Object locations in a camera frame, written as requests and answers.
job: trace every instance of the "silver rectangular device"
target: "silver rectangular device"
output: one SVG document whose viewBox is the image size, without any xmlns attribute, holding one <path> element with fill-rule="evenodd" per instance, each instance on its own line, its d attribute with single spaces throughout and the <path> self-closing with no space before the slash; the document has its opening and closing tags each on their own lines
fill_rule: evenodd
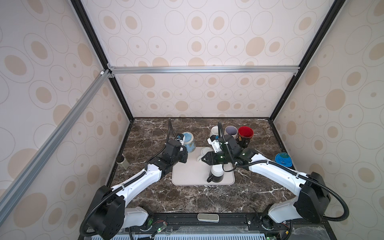
<svg viewBox="0 0 384 240">
<path fill-rule="evenodd" d="M 217 214 L 198 214 L 197 219 L 202 222 L 218 222 Z"/>
</svg>

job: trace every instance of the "light blue slotted panel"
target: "light blue slotted panel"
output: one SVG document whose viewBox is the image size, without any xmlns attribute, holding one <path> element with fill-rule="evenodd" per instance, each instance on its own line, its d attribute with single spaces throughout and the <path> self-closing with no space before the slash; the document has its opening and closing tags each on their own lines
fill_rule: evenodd
<svg viewBox="0 0 384 240">
<path fill-rule="evenodd" d="M 135 235 L 134 240 L 148 235 Z M 92 240 L 103 240 L 99 235 Z M 128 234 L 118 234 L 112 240 L 130 240 Z M 266 240 L 263 233 L 223 233 L 223 234 L 173 234 L 170 236 L 157 235 L 154 240 Z"/>
</svg>

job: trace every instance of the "red mug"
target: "red mug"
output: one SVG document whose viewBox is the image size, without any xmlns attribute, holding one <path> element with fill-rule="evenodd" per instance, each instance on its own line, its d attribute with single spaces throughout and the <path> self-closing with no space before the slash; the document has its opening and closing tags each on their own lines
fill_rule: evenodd
<svg viewBox="0 0 384 240">
<path fill-rule="evenodd" d="M 253 137 L 253 130 L 250 127 L 242 126 L 238 130 L 236 141 L 240 147 L 248 147 L 251 138 Z"/>
</svg>

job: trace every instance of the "blue bowl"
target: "blue bowl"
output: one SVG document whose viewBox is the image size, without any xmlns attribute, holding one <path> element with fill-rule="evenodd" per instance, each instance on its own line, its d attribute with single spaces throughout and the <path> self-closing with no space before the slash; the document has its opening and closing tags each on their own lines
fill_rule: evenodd
<svg viewBox="0 0 384 240">
<path fill-rule="evenodd" d="M 292 159 L 286 152 L 281 152 L 277 154 L 275 157 L 275 161 L 278 164 L 283 165 L 284 167 L 292 167 Z"/>
</svg>

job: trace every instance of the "silver horizontal bar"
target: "silver horizontal bar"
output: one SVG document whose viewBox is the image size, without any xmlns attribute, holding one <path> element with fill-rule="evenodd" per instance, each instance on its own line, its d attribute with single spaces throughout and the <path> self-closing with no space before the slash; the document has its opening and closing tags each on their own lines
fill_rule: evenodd
<svg viewBox="0 0 384 240">
<path fill-rule="evenodd" d="M 100 89 L 101 85 L 108 79 L 108 76 L 110 76 L 109 70 L 104 70 L 103 75 L 99 75 L 99 77 L 93 81 L 82 97 L 70 110 L 68 115 L 62 120 L 59 126 L 57 126 L 39 151 L 37 151 L 27 167 L 24 168 L 23 172 L 19 174 L 10 185 L 0 201 L 0 226 L 23 197 L 25 191 L 32 184 L 33 180 L 52 156 L 56 148 L 60 145 L 61 141 L 71 130 L 77 119 Z"/>
<path fill-rule="evenodd" d="M 128 73 L 297 73 L 299 66 L 175 66 L 175 67 L 111 67 L 113 74 Z"/>
</svg>

